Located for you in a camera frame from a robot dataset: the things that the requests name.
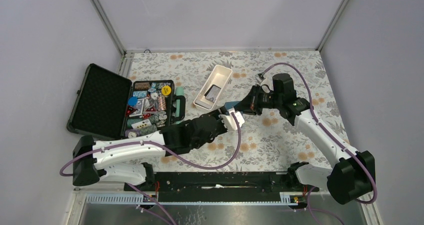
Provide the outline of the blue leather card holder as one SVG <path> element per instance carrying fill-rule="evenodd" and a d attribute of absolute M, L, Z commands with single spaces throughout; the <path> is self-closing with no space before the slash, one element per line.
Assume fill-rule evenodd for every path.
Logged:
<path fill-rule="evenodd" d="M 229 101 L 224 103 L 224 107 L 226 110 L 232 109 L 234 106 L 236 106 L 239 103 L 239 101 Z"/>

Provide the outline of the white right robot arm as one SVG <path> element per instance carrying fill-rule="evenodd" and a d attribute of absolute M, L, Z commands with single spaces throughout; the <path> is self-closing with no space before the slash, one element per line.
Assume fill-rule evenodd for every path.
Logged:
<path fill-rule="evenodd" d="M 288 168 L 287 186 L 293 191 L 305 185 L 326 190 L 341 205 L 367 193 L 377 195 L 375 159 L 369 151 L 358 151 L 330 130 L 315 114 L 310 103 L 297 96 L 294 81 L 287 73 L 272 77 L 272 89 L 254 85 L 234 109 L 245 115 L 261 115 L 264 109 L 276 109 L 321 151 L 330 168 L 296 162 Z"/>

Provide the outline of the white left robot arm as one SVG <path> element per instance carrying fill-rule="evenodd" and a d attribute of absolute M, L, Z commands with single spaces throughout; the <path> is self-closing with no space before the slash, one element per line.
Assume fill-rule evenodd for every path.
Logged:
<path fill-rule="evenodd" d="M 100 181 L 123 182 L 148 191 L 155 185 L 149 167 L 126 162 L 187 154 L 228 131 L 241 132 L 244 122 L 243 115 L 231 109 L 227 114 L 214 111 L 135 138 L 101 141 L 84 135 L 72 152 L 72 184 L 83 187 Z"/>

